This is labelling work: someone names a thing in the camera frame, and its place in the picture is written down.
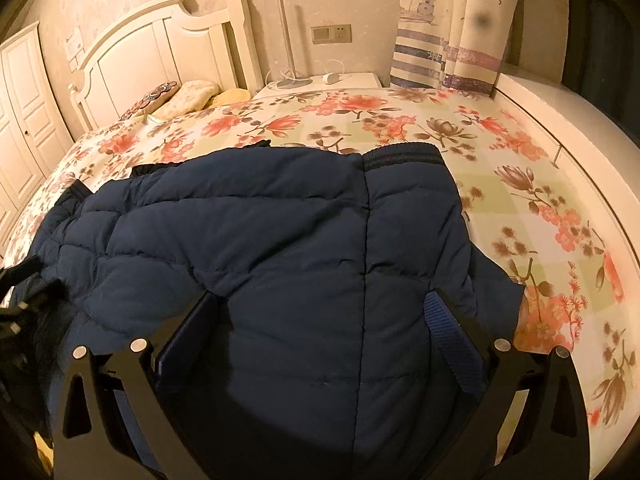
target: curtain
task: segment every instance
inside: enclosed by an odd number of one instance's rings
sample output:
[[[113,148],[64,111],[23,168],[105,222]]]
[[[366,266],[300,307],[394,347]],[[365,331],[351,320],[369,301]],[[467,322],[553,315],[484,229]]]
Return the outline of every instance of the curtain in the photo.
[[[400,0],[392,87],[489,94],[518,0]]]

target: white nightstand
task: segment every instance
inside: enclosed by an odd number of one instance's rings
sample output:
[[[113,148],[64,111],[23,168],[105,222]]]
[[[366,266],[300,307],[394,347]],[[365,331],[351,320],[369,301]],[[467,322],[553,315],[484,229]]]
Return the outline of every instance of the white nightstand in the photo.
[[[264,97],[272,97],[275,95],[299,94],[300,92],[313,92],[318,90],[332,90],[343,88],[382,88],[380,79],[378,79],[378,76],[373,72],[366,72],[361,74],[342,74],[340,76],[340,81],[332,85],[325,85],[322,81],[321,75],[312,76],[311,79],[313,80],[312,83],[300,88],[270,89],[268,87],[265,87],[255,95],[255,98],[261,99]]]

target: floral bedspread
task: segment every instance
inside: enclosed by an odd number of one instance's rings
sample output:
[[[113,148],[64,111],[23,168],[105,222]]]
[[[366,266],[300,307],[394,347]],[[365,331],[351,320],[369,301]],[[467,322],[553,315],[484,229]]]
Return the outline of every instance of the floral bedspread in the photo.
[[[516,345],[549,352],[561,344],[580,363],[592,476],[597,474],[640,411],[628,402],[634,342],[624,318],[613,316],[625,301],[615,257],[549,154],[487,97],[422,89],[304,92],[160,125],[115,123],[79,139],[34,195],[17,222],[5,265],[26,256],[43,216],[76,178],[97,190],[126,178],[137,164],[179,162],[262,139],[344,154],[410,140],[435,144],[458,185],[472,240],[526,286],[526,325]]]

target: jacket sleeve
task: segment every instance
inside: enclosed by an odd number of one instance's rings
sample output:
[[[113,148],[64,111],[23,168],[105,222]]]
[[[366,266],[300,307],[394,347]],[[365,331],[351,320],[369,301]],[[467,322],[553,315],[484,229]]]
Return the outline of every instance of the jacket sleeve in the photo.
[[[490,337],[512,340],[518,325],[524,285],[513,283],[500,266],[473,244],[469,276],[478,302],[476,320]]]

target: metal screw head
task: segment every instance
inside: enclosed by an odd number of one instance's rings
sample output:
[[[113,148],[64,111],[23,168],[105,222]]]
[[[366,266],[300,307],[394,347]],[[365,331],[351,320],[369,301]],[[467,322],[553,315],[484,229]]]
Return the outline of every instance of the metal screw head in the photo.
[[[567,359],[570,355],[568,349],[564,346],[556,346],[556,354],[562,359]]]
[[[146,339],[135,339],[129,345],[132,352],[142,352],[146,348]]]
[[[73,356],[74,359],[82,359],[86,355],[86,346],[76,347]]]
[[[503,338],[496,339],[494,341],[494,346],[498,352],[508,352],[509,350],[511,350],[511,343]]]

